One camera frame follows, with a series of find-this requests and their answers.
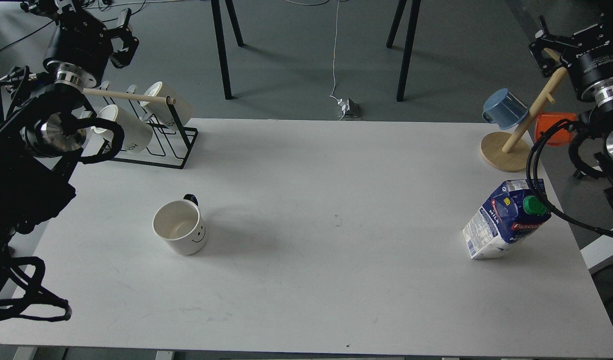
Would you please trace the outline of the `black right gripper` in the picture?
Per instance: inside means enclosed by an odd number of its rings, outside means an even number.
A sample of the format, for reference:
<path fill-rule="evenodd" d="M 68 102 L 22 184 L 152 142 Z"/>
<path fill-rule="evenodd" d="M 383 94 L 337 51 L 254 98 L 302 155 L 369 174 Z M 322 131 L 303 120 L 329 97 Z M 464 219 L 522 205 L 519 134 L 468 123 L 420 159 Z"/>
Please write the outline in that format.
<path fill-rule="evenodd" d="M 613 14 L 602 13 L 599 23 L 571 37 L 552 34 L 544 16 L 528 46 L 544 78 L 564 66 L 581 102 L 613 102 Z"/>

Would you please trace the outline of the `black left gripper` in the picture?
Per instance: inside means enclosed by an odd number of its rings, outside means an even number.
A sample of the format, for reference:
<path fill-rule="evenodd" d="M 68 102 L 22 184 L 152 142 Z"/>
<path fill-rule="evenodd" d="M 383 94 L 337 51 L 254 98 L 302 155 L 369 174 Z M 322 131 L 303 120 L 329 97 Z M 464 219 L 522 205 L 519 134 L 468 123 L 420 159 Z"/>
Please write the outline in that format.
<path fill-rule="evenodd" d="M 56 28 L 49 41 L 42 66 L 57 76 L 69 71 L 79 77 L 80 88 L 98 87 L 108 61 L 116 69 L 131 64 L 140 44 L 133 36 L 132 9 L 123 9 L 116 26 L 108 29 L 82 7 L 81 0 L 21 0 L 20 8 L 28 14 L 48 18 Z M 121 47 L 113 51 L 110 40 L 120 39 Z"/>

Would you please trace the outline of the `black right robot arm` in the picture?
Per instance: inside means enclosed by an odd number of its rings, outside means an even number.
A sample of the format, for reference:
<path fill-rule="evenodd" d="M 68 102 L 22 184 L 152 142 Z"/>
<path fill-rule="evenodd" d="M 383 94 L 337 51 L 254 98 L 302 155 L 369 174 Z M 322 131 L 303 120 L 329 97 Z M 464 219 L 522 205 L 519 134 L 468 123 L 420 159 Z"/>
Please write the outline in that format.
<path fill-rule="evenodd" d="M 603 10 L 597 23 L 569 36 L 550 32 L 544 16 L 529 50 L 544 76 L 565 70 L 577 100 L 592 104 L 592 109 L 576 120 L 560 119 L 540 134 L 526 161 L 526 180 L 533 195 L 548 214 L 569 224 L 613 239 L 613 230 L 596 227 L 572 218 L 548 199 L 538 186 L 538 164 L 547 141 L 560 130 L 574 137 L 568 146 L 570 162 L 581 174 L 608 180 L 604 197 L 613 211 L 613 10 Z"/>

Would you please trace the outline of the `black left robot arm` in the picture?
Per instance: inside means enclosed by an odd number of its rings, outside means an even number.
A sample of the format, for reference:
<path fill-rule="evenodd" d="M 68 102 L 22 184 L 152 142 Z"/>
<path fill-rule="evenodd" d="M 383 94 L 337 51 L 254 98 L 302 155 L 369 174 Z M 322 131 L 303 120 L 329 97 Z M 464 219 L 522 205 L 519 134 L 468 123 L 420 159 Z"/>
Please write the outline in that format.
<path fill-rule="evenodd" d="M 110 28 L 82 0 L 23 0 L 20 7 L 56 28 L 43 72 L 14 67 L 0 77 L 0 321 L 68 321 L 68 300 L 42 285 L 44 261 L 14 257 L 9 243 L 57 217 L 75 198 L 69 180 L 77 164 L 109 161 L 121 152 L 121 125 L 73 111 L 90 106 L 84 91 L 101 84 L 108 63 L 117 69 L 131 63 L 139 40 L 128 8 Z"/>

